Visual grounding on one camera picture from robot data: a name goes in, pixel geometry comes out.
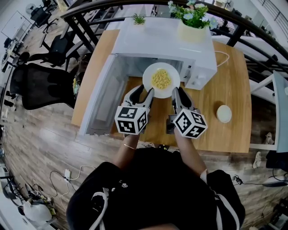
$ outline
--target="wooden floor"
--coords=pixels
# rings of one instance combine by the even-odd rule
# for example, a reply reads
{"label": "wooden floor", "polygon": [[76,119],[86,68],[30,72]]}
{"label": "wooden floor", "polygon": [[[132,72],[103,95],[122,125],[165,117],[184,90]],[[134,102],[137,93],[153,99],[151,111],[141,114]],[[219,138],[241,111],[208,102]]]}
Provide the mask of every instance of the wooden floor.
{"label": "wooden floor", "polygon": [[[55,35],[61,33],[63,27],[64,22],[60,19],[58,25],[49,30],[46,38],[48,44],[52,42]],[[44,48],[38,47],[42,36],[38,28],[31,31],[25,41],[25,46],[28,46],[27,51],[46,52]],[[44,189],[45,194],[55,196],[49,178],[51,171],[57,170],[64,174],[65,169],[70,169],[72,177],[75,178],[81,165],[97,167],[101,162],[111,160],[121,145],[120,140],[107,136],[79,136],[78,128],[70,124],[73,109],[65,104],[27,111],[22,107],[21,97],[13,101],[17,105],[17,110],[9,110],[9,117],[15,118],[17,122],[24,125],[24,128],[21,125],[6,126],[1,142],[5,150],[7,167],[22,186],[25,183],[32,185],[37,183]],[[261,143],[267,132],[275,132],[275,106],[253,97],[252,120],[252,139],[254,142]],[[255,150],[251,150],[248,154],[207,151],[200,151],[200,154],[210,172],[222,169],[232,178],[238,174],[246,183],[261,183],[272,175],[270,169],[252,168]],[[76,189],[91,171],[92,168],[83,168],[81,177],[72,181]],[[281,173],[283,173],[281,170],[275,170],[275,174]],[[61,194],[67,192],[66,183],[56,173],[53,173],[51,178],[59,194],[54,197],[59,218],[58,226],[60,229],[68,229],[65,210],[59,199]],[[63,197],[65,207],[74,193],[71,185],[69,188],[70,193]],[[263,208],[266,206],[264,216],[269,217],[279,199],[288,195],[287,187],[236,185],[235,188],[246,208],[246,219],[242,229],[249,229],[250,226],[263,223],[264,219],[261,218]]]}

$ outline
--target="small white bowl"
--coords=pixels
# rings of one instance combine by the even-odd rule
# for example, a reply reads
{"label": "small white bowl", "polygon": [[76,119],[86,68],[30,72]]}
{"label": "small white bowl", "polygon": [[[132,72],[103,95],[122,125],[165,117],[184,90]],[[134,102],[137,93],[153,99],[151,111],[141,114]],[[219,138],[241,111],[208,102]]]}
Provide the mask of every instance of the small white bowl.
{"label": "small white bowl", "polygon": [[232,118],[232,112],[231,109],[228,106],[220,106],[217,109],[217,118],[219,121],[221,121],[222,123],[228,123],[231,118]]}

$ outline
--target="food on plate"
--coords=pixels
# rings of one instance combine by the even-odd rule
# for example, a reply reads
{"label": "food on plate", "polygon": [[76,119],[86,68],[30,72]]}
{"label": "food on plate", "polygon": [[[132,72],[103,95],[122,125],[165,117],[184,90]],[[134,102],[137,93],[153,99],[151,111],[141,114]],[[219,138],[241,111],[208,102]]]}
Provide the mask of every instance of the food on plate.
{"label": "food on plate", "polygon": [[166,89],[171,84],[171,78],[166,70],[158,69],[152,75],[151,83],[152,86],[155,86],[159,89]]}

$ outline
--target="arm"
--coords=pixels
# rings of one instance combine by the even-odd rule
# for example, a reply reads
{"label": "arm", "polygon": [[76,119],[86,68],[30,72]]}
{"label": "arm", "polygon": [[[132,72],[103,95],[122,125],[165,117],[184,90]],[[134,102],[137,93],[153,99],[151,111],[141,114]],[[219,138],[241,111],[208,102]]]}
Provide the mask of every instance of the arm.
{"label": "arm", "polygon": [[129,135],[127,137],[125,137],[125,139],[123,140],[122,145],[120,146],[120,149],[118,150],[116,156],[114,157],[112,163],[114,165],[116,165],[117,167],[119,167],[120,169],[124,169],[125,167],[127,167],[129,165],[129,163],[131,162],[131,160],[134,157],[134,153],[137,144],[138,144],[138,140],[139,140],[140,135]]}
{"label": "arm", "polygon": [[174,133],[184,164],[192,169],[196,175],[200,176],[207,167],[199,156],[191,139],[182,137],[177,128],[174,129]]}

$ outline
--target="potted plant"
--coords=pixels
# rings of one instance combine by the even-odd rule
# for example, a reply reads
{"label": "potted plant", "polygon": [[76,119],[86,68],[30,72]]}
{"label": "potted plant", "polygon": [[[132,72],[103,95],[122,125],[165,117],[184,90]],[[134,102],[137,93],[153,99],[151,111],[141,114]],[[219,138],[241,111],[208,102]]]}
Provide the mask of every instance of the potted plant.
{"label": "potted plant", "polygon": [[134,20],[134,25],[144,25],[145,23],[145,15],[138,15],[138,14],[134,14],[133,15],[133,20]]}
{"label": "potted plant", "polygon": [[206,18],[208,7],[202,3],[196,4],[195,0],[190,0],[188,7],[178,6],[173,1],[168,2],[170,13],[175,18],[180,19],[178,25],[178,36],[188,42],[202,42],[205,40],[206,27],[216,28],[218,22],[215,18]]}

